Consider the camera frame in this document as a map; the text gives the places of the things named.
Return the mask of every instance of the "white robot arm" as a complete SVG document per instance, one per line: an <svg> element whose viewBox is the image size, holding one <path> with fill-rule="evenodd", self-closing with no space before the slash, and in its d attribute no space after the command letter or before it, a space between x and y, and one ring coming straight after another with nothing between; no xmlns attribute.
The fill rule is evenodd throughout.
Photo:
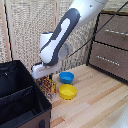
<svg viewBox="0 0 128 128"><path fill-rule="evenodd" d="M59 61L59 50L69 34L94 19L108 0L74 0L47 43L42 40L40 58L47 66Z"/></svg>
<svg viewBox="0 0 128 128"><path fill-rule="evenodd" d="M72 31L94 19L107 1L74 0L55 31L41 34L40 58L42 63L32 67L32 76L34 78L43 77L59 69L57 66L59 61L64 60L71 54L71 46L68 43L64 44L67 37Z"/></svg>

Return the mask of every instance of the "bowl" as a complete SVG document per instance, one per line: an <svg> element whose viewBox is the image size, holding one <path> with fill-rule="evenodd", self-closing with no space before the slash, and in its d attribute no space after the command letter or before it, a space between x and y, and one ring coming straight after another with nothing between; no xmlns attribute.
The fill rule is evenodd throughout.
<svg viewBox="0 0 128 128"><path fill-rule="evenodd" d="M60 97L66 100L71 100L75 97L77 89L70 84L62 84L59 87Z"/></svg>
<svg viewBox="0 0 128 128"><path fill-rule="evenodd" d="M74 79L74 74L72 74L71 72L61 72L59 76L60 81L64 84L70 84Z"/></svg>

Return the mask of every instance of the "black storage box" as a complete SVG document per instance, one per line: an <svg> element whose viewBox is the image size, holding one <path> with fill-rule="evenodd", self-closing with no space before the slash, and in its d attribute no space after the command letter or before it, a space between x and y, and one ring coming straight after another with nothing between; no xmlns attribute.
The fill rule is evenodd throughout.
<svg viewBox="0 0 128 128"><path fill-rule="evenodd" d="M50 128L51 108L21 61L0 64L0 128Z"/></svg>

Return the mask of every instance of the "cabinet drawer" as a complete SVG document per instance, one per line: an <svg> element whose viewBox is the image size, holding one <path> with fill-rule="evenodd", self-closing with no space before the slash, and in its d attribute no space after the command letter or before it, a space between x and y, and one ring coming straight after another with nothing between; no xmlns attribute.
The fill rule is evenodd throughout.
<svg viewBox="0 0 128 128"><path fill-rule="evenodd" d="M89 63L128 80L128 52L94 42Z"/></svg>
<svg viewBox="0 0 128 128"><path fill-rule="evenodd" d="M101 14L97 30L111 17ZM95 40L128 50L128 16L116 15L96 36Z"/></svg>

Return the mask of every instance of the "yellow bowl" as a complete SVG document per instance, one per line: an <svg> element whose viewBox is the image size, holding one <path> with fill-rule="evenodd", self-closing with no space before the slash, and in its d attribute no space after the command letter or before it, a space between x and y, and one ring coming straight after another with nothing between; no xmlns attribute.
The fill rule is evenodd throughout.
<svg viewBox="0 0 128 128"><path fill-rule="evenodd" d="M76 93L77 89L70 84L62 84L59 87L59 94L63 99L71 100L75 97Z"/></svg>

